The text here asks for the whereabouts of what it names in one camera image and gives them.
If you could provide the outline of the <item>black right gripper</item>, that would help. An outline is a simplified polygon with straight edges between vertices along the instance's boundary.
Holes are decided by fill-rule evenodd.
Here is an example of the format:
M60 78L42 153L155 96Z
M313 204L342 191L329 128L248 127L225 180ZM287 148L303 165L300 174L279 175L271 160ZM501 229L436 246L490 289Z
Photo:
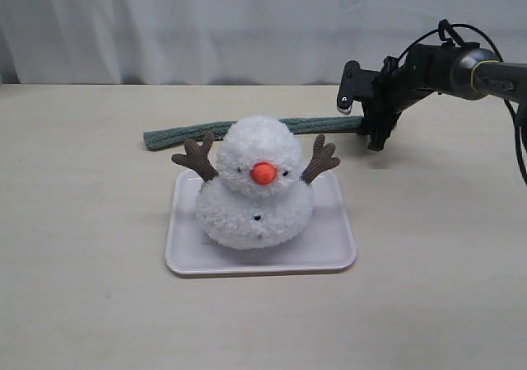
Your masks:
M369 138L369 150L382 151L402 112L432 94L431 90L414 87L412 79L413 74L404 65L399 66L399 59L393 56L384 59L380 75L373 83L374 99L361 103L364 116L360 135Z

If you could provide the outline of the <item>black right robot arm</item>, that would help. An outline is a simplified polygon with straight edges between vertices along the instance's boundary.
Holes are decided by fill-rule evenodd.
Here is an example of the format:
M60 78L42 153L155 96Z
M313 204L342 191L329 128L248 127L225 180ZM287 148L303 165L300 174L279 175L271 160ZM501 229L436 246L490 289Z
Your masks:
M381 151L400 115L432 93L476 101L496 96L526 102L526 65L505 63L496 53L465 47L417 44L402 66L381 73L372 83L373 100L365 113L371 151Z

